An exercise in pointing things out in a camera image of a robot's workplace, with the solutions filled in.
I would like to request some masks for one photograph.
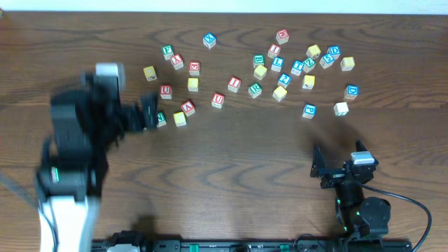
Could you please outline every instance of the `letter on block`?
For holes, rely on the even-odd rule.
[[[278,45],[272,44],[269,48],[269,51],[267,51],[267,56],[274,59],[275,57],[279,56],[280,53],[280,47]]]
[[[186,103],[182,104],[181,107],[186,116],[191,116],[195,113],[195,105],[193,105],[191,101],[187,101]]]
[[[327,53],[333,57],[333,59],[337,60],[341,55],[341,50],[338,45],[330,46],[327,50]]]
[[[282,43],[288,42],[289,39],[289,33],[286,31],[286,29],[282,29],[281,31],[277,32],[277,35],[275,37],[277,39],[277,42],[279,42],[279,45]]]
[[[316,77],[314,77],[314,76],[309,76],[309,75],[304,76],[302,88],[309,89],[309,90],[313,89],[315,80],[316,80]]]
[[[254,55],[253,56],[253,68],[256,68],[258,65],[265,65],[265,56],[263,55]]]
[[[159,122],[157,123],[157,127],[161,127],[161,126],[167,124],[167,119],[165,118],[165,115],[162,112],[157,113],[157,117],[159,119]]]
[[[291,73],[296,76],[299,76],[302,73],[303,66],[304,66],[303,62],[300,62],[298,60],[294,61],[293,68],[291,69]]]
[[[172,45],[166,45],[162,47],[162,53],[165,60],[171,59],[174,56],[174,50]]]
[[[175,70],[181,69],[183,67],[183,60],[179,54],[174,55],[170,58],[170,60]]]
[[[199,79],[198,78],[188,78],[188,91],[198,92],[199,91]]]
[[[349,112],[349,106],[346,102],[336,103],[333,109],[336,116],[345,116]]]
[[[201,64],[199,62],[190,62],[190,75],[199,76]]]
[[[280,102],[282,99],[286,97],[286,94],[288,91],[284,89],[283,87],[278,87],[274,90],[274,93],[272,94],[273,98],[276,99],[278,102]]]
[[[232,92],[238,92],[239,87],[241,87],[241,80],[236,77],[231,77],[227,87]]]
[[[306,59],[303,64],[303,71],[305,71],[305,73],[309,73],[316,66],[316,63],[312,58]]]
[[[157,76],[155,75],[154,66],[148,66],[143,69],[143,72],[145,73],[145,77],[147,81],[154,81],[157,79]]]
[[[260,84],[254,83],[252,86],[249,87],[249,94],[253,99],[261,95],[262,88]]]
[[[281,71],[281,67],[283,66],[284,61],[285,60],[280,57],[275,57],[274,60],[272,60],[271,70]]]
[[[215,93],[215,95],[211,99],[211,105],[218,109],[221,109],[223,107],[223,104],[224,104],[224,95]]]
[[[261,81],[266,76],[266,73],[267,68],[262,65],[258,65],[255,71],[253,72],[253,75],[255,76],[255,78]]]
[[[341,60],[341,69],[350,71],[355,67],[355,59],[353,57],[343,57]]]
[[[359,88],[357,85],[348,85],[345,88],[344,98],[355,99],[358,96]]]
[[[291,82],[291,77],[286,73],[282,73],[277,85],[282,86],[286,89],[290,82]]]
[[[173,97],[173,90],[170,85],[160,86],[160,97],[162,99],[171,99]]]
[[[211,32],[209,32],[207,35],[204,36],[202,42],[208,49],[211,49],[216,45],[216,37]]]
[[[174,122],[176,123],[177,127],[187,125],[187,119],[185,118],[183,112],[175,113],[173,116],[174,116]]]
[[[303,108],[302,117],[311,119],[316,115],[316,106],[311,104],[306,104]]]
[[[327,69],[327,67],[333,65],[333,63],[335,63],[335,59],[329,54],[322,56],[321,61],[319,62],[324,69]]]
[[[307,56],[312,58],[313,60],[317,59],[321,54],[321,49],[317,45],[312,45],[308,47]]]

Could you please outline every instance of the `cube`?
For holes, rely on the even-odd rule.
[[[321,54],[321,49],[317,45],[312,45],[308,47],[307,56],[312,58],[313,60],[317,59]]]
[[[252,84],[252,86],[249,87],[249,94],[251,95],[251,97],[253,99],[260,96],[261,91],[262,91],[262,88],[261,88],[260,84],[258,84],[258,83],[254,83],[254,84]]]
[[[303,77],[302,88],[311,90],[314,87],[314,81],[316,78],[314,76],[306,75]]]
[[[174,116],[174,122],[176,123],[177,127],[187,125],[187,119],[185,118],[183,112],[175,113],[173,116]]]
[[[160,86],[160,97],[162,99],[171,99],[173,97],[173,90],[170,85]]]
[[[253,68],[256,68],[258,65],[265,65],[265,56],[263,55],[254,55],[253,56]]]
[[[208,49],[211,49],[212,47],[214,47],[216,45],[216,37],[211,32],[209,32],[208,34],[206,34],[204,36],[204,38],[202,39],[202,42]]]
[[[198,78],[188,78],[188,91],[198,92],[199,91],[199,79]]]
[[[257,78],[260,81],[266,76],[266,73],[267,68],[262,65],[258,65],[255,71],[253,71],[253,75],[255,76],[255,78]]]
[[[344,98],[355,99],[358,96],[359,88],[357,85],[348,85],[345,88]]]
[[[171,59],[174,56],[174,50],[172,45],[166,45],[162,47],[162,53],[165,60]]]
[[[335,63],[335,59],[329,54],[322,56],[321,61],[319,62],[324,69],[327,69],[329,66],[333,65],[333,63]]]
[[[224,104],[224,95],[215,93],[213,95],[213,98],[211,99],[211,105],[218,109],[221,109],[223,107],[223,104]]]
[[[336,116],[345,116],[349,112],[349,106],[346,102],[336,103],[333,109]]]
[[[350,71],[355,67],[355,60],[353,57],[343,57],[341,61],[341,69],[343,71]]]
[[[272,44],[269,50],[267,51],[267,56],[274,59],[275,57],[279,56],[280,53],[280,47],[278,45]]]
[[[303,66],[304,66],[303,62],[300,62],[298,60],[294,61],[293,68],[291,69],[291,73],[296,76],[299,76],[302,73]]]
[[[195,105],[191,101],[187,101],[186,103],[181,105],[181,108],[186,116],[191,116],[195,113]]]
[[[145,73],[145,77],[147,81],[154,81],[157,79],[157,76],[155,75],[154,66],[148,66],[143,69],[143,72]]]
[[[338,45],[330,46],[327,50],[327,54],[331,55],[333,59],[337,60],[341,55],[341,50]]]
[[[241,80],[236,77],[231,77],[227,87],[232,92],[238,92],[239,87],[241,87]]]
[[[165,115],[163,114],[163,112],[157,113],[157,118],[158,118],[157,127],[161,127],[161,126],[167,124],[167,119],[165,118]]]
[[[174,55],[169,60],[171,60],[171,64],[173,65],[175,70],[181,69],[183,67],[183,60],[179,54]]]
[[[281,71],[281,67],[283,66],[284,61],[285,60],[280,57],[275,57],[274,60],[272,60],[271,70]]]
[[[277,39],[277,42],[279,42],[279,45],[288,42],[289,39],[289,33],[286,31],[286,29],[282,29],[281,31],[277,32],[277,35],[275,36]]]
[[[303,108],[302,117],[311,119],[316,115],[316,106],[311,104],[306,104]]]
[[[284,89],[283,87],[278,87],[274,90],[274,93],[272,94],[273,98],[275,98],[278,102],[280,102],[282,99],[286,97],[286,94],[288,91]]]
[[[286,89],[290,82],[291,82],[291,77],[286,73],[282,73],[277,85],[282,86]]]
[[[199,76],[201,64],[199,62],[190,62],[190,75]]]
[[[305,73],[309,73],[316,66],[316,63],[312,58],[306,59],[303,64],[303,71],[305,71]]]

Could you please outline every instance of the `wooden surface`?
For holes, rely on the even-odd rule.
[[[340,59],[326,70],[317,66],[310,92],[294,76],[280,103],[272,98],[280,73],[269,70],[261,96],[250,98],[252,56],[266,55],[283,28],[290,32],[280,54],[284,71],[313,44],[339,45],[343,56],[355,57],[355,68],[342,73]],[[211,50],[202,45],[207,32],[218,37]],[[186,239],[343,232],[334,191],[309,177],[312,144],[322,141],[340,163],[359,138],[380,162],[369,185],[425,204],[434,221],[421,251],[446,251],[447,37],[448,17],[435,16],[6,13],[0,20],[0,169],[33,192],[41,144],[52,132],[51,95],[78,87],[79,73],[95,62],[123,62],[123,102],[163,83],[173,86],[174,97],[160,102],[167,126],[127,135],[109,153],[95,237],[131,228]],[[185,65],[201,62],[198,93],[187,90],[187,67],[175,71],[163,60],[160,47],[167,44]],[[155,66],[156,81],[146,81],[147,66]],[[242,79],[237,94],[227,90],[231,76]],[[360,86],[360,95],[347,116],[335,118],[333,104],[349,83]],[[215,91],[226,96],[221,110],[211,106]],[[187,99],[196,113],[176,128],[172,114]],[[312,120],[301,119],[305,102],[318,106]],[[425,213],[384,198],[392,204],[388,237],[416,244]],[[0,223],[2,251],[38,249],[37,213],[3,187]]]

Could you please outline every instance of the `white wall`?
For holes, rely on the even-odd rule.
[[[448,0],[1,0],[5,11],[448,14]]]

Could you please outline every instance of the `green block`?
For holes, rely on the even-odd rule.
[[[191,244],[190,245],[190,252],[199,252],[199,245]]]
[[[306,64],[307,67],[312,67],[312,66],[314,66],[316,63],[315,63],[315,61],[314,61],[312,58],[308,58],[308,59],[306,59],[306,60],[303,62],[303,64]]]
[[[162,47],[162,52],[164,55],[169,54],[169,53],[173,53],[173,46],[172,45],[166,45],[164,47]]]
[[[160,122],[164,122],[165,121],[165,115],[162,112],[159,112],[157,114],[158,118],[159,118],[159,123]]]
[[[261,92],[261,86],[258,83],[253,84],[252,86],[249,87],[252,91],[253,94],[256,94],[258,92]]]
[[[265,56],[263,56],[263,55],[254,55],[253,56],[253,63],[264,64],[265,63]]]
[[[280,245],[280,252],[289,252],[289,245]]]

